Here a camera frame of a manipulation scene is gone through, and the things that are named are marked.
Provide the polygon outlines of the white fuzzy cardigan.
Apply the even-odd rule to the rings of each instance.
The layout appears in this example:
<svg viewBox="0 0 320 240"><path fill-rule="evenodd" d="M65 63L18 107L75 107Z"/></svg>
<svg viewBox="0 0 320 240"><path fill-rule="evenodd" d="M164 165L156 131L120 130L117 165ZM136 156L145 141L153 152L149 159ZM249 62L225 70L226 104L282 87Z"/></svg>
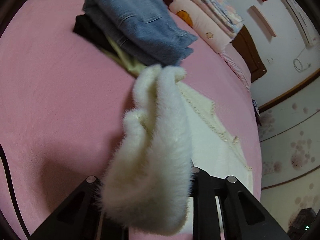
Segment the white fuzzy cardigan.
<svg viewBox="0 0 320 240"><path fill-rule="evenodd" d="M102 179L108 217L147 233L191 233L191 167L233 175L253 190L253 170L239 138L215 115L215 105L185 83L181 67L149 66L133 87L134 109Z"/></svg>

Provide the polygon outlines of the white floral wardrobe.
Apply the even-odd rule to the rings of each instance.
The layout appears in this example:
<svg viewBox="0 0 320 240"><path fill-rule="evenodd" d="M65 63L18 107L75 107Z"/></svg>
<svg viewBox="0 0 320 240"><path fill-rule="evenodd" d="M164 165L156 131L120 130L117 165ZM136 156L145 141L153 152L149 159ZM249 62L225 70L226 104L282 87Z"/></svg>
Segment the white floral wardrobe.
<svg viewBox="0 0 320 240"><path fill-rule="evenodd" d="M319 79L261 114L261 203L285 232L319 211Z"/></svg>

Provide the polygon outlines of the dark wooden nightstand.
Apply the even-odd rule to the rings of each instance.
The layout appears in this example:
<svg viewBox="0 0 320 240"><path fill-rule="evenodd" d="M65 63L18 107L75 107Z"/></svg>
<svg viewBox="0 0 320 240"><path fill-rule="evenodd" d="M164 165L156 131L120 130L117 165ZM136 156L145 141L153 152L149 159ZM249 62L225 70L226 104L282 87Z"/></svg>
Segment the dark wooden nightstand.
<svg viewBox="0 0 320 240"><path fill-rule="evenodd" d="M253 103L253 108L254 108L254 114L255 114L255 119L256 119L256 123L258 126L261 126L261 116L260 116L260 112L257 106L257 103L254 99L252 99L252 103Z"/></svg>

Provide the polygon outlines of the pink bed sheet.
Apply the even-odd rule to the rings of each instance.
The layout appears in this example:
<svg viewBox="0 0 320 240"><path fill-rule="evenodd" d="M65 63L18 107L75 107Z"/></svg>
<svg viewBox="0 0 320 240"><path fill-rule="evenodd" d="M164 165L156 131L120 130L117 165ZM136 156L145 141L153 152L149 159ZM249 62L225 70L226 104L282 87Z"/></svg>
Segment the pink bed sheet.
<svg viewBox="0 0 320 240"><path fill-rule="evenodd" d="M103 173L133 107L134 78L73 33L84 0L28 0L1 37L1 146L18 207L32 234L88 176ZM197 33L182 61L183 80L215 103L215 114L238 137L261 196L261 150L252 97Z"/></svg>

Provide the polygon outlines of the pink pillow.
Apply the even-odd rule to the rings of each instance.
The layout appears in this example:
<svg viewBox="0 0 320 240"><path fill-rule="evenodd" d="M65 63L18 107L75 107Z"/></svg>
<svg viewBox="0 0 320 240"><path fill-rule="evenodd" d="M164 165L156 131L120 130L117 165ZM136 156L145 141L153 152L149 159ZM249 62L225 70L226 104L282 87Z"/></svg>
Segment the pink pillow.
<svg viewBox="0 0 320 240"><path fill-rule="evenodd" d="M242 82L244 87L250 91L252 74L247 63L244 61L240 53L229 43L223 52L219 53L220 57L227 63L231 70Z"/></svg>

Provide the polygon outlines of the folded yellow-green garment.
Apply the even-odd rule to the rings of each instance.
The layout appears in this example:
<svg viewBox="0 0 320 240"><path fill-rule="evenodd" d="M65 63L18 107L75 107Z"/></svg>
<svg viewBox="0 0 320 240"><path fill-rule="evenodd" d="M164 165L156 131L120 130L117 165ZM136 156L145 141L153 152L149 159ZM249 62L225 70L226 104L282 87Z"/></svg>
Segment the folded yellow-green garment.
<svg viewBox="0 0 320 240"><path fill-rule="evenodd" d="M123 67L128 73L134 77L138 77L147 66L141 63L135 57L123 51L120 46L118 46L117 43L114 42L114 40L112 40L109 36L106 35L106 39L114 52L112 52L110 49L101 48L100 50L121 67Z"/></svg>

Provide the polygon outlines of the dark wooden headboard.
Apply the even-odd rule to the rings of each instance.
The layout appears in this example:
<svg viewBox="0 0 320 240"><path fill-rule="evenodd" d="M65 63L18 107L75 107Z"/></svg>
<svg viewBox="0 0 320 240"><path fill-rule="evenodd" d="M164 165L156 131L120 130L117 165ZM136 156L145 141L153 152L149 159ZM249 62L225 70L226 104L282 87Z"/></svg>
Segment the dark wooden headboard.
<svg viewBox="0 0 320 240"><path fill-rule="evenodd" d="M232 45L247 64L251 74L251 82L258 80L267 73L267 69L258 54L253 38L245 25L233 39Z"/></svg>

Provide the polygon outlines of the folded black garment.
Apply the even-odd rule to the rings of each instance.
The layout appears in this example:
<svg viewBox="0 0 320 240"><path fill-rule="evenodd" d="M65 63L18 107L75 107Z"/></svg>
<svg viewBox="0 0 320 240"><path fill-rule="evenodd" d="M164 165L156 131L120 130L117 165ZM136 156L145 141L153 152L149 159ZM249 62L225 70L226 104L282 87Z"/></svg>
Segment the folded black garment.
<svg viewBox="0 0 320 240"><path fill-rule="evenodd" d="M99 49L108 51L109 53L117 56L117 52L111 46L104 32L86 15L78 15L75 18L73 32L91 42Z"/></svg>

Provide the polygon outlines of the folded pink cartoon quilt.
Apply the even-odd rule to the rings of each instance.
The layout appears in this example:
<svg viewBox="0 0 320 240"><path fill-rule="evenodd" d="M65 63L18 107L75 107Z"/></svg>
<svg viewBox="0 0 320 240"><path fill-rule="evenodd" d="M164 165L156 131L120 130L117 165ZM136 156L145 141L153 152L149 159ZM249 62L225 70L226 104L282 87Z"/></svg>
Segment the folded pink cartoon quilt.
<svg viewBox="0 0 320 240"><path fill-rule="evenodd" d="M226 0L173 0L169 9L216 53L223 52L244 26L242 17Z"/></svg>

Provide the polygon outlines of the folded blue jeans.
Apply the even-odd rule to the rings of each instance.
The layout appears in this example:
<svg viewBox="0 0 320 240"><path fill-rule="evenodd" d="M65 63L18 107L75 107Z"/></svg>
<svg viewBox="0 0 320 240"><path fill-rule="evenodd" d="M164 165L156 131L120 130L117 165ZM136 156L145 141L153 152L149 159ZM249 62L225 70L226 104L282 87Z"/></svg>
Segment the folded blue jeans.
<svg viewBox="0 0 320 240"><path fill-rule="evenodd" d="M85 0L83 11L123 51L150 66L178 66L197 37L180 29L162 0Z"/></svg>

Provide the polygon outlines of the wooden wall shelf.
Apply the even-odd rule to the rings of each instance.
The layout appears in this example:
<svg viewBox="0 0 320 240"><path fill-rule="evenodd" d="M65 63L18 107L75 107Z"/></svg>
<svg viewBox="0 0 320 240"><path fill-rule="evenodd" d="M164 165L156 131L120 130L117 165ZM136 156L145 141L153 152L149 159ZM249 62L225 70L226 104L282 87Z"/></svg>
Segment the wooden wall shelf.
<svg viewBox="0 0 320 240"><path fill-rule="evenodd" d="M266 30L269 32L269 34L272 37L277 37L277 34L272 28L271 24L269 23L265 15L259 10L259 8L256 5L252 5L249 8L249 10L255 13L255 15L259 18L259 20L262 22L262 24L265 26Z"/></svg>

